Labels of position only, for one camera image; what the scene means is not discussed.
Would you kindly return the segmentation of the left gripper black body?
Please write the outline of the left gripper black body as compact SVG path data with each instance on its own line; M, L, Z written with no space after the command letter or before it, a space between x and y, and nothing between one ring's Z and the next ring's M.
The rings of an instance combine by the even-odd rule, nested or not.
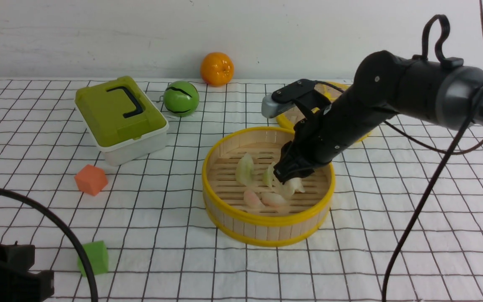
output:
M0 244L0 302L44 302L54 294L54 271L31 273L34 245Z

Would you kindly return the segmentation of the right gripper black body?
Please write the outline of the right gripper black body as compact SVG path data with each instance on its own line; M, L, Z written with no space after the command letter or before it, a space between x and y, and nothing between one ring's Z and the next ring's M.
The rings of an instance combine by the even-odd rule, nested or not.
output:
M310 176L351 145L351 128L343 118L319 115L317 119L303 119L294 131L293 140L283 145L274 165L280 183Z

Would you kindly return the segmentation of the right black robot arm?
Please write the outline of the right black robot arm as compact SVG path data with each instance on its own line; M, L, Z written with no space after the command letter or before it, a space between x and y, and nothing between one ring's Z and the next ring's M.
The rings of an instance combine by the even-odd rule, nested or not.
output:
M483 71L462 61L443 65L404 59L386 50L359 65L354 82L335 101L316 91L318 81L301 79L262 101L274 118L297 107L304 118L280 151L274 174L282 183L327 166L362 136L395 115L459 130L468 117L483 126Z

